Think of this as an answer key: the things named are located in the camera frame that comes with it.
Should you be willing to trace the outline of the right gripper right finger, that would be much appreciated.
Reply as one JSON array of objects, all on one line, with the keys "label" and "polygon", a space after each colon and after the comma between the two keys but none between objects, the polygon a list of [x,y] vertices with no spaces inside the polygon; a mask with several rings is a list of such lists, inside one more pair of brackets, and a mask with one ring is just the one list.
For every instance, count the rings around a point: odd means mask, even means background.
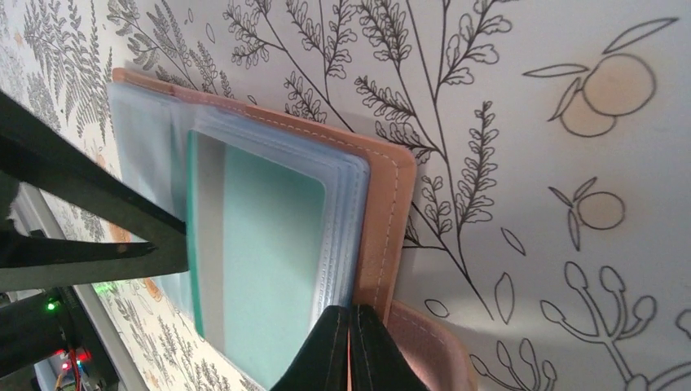
[{"label": "right gripper right finger", "polygon": [[370,305],[350,310],[350,379],[354,391],[424,391]]}]

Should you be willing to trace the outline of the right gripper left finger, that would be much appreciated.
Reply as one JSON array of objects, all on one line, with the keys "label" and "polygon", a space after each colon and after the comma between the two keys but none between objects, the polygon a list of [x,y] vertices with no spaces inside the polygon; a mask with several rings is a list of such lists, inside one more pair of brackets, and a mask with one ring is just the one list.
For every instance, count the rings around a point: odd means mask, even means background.
[{"label": "right gripper left finger", "polygon": [[319,316],[287,371],[272,391],[348,389],[349,311],[330,305]]}]

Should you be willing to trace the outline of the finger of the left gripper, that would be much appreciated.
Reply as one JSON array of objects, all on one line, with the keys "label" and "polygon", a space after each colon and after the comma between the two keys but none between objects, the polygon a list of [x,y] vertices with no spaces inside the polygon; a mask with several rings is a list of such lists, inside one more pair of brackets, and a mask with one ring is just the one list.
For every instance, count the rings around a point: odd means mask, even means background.
[{"label": "finger of the left gripper", "polygon": [[96,243],[29,237],[1,221],[1,289],[170,275],[188,269],[186,225],[101,169],[14,99],[1,96],[1,210],[20,183],[114,223],[140,238]]}]

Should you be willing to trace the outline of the teal card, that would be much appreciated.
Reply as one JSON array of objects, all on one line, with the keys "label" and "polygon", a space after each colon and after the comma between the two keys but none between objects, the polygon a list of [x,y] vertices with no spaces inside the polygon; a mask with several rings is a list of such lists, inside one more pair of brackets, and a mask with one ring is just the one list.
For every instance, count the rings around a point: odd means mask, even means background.
[{"label": "teal card", "polygon": [[187,239],[197,331],[262,389],[311,326],[325,190],[198,132],[187,144]]}]

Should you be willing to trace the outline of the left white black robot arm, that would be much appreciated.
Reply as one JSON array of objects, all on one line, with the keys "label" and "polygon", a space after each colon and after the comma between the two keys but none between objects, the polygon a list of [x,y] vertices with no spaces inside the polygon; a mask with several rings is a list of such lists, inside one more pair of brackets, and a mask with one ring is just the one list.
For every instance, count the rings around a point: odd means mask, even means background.
[{"label": "left white black robot arm", "polygon": [[[23,235],[11,219],[29,184],[136,237],[96,243]],[[187,270],[185,223],[100,168],[20,103],[1,97],[1,289],[35,295],[1,309],[1,373],[88,352],[110,389],[116,375],[73,291],[77,285]]]}]

